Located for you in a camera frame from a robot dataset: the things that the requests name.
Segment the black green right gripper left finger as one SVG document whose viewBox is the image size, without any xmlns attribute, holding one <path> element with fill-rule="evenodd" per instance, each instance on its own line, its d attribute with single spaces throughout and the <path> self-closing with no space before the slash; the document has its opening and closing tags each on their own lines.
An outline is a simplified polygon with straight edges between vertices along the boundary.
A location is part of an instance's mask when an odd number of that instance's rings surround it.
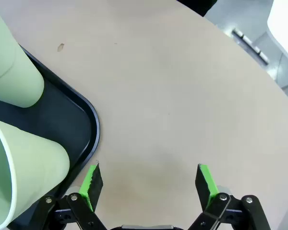
<svg viewBox="0 0 288 230">
<path fill-rule="evenodd" d="M 78 192 L 61 199 L 46 195 L 40 198 L 33 213 L 33 229 L 63 230 L 76 223 L 81 230 L 105 230 L 95 214 L 103 187 L 99 164 L 90 166 Z"/>
</svg>

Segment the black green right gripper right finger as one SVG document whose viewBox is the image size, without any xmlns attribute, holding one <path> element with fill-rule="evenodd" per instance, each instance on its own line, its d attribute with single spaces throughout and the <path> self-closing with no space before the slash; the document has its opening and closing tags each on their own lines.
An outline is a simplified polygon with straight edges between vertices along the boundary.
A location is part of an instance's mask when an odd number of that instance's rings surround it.
<svg viewBox="0 0 288 230">
<path fill-rule="evenodd" d="M 220 224 L 229 224 L 234 230 L 269 230 L 263 207 L 254 195 L 236 199 L 220 192 L 207 165 L 198 164 L 195 186 L 202 213 L 190 230 L 216 230 Z"/>
</svg>

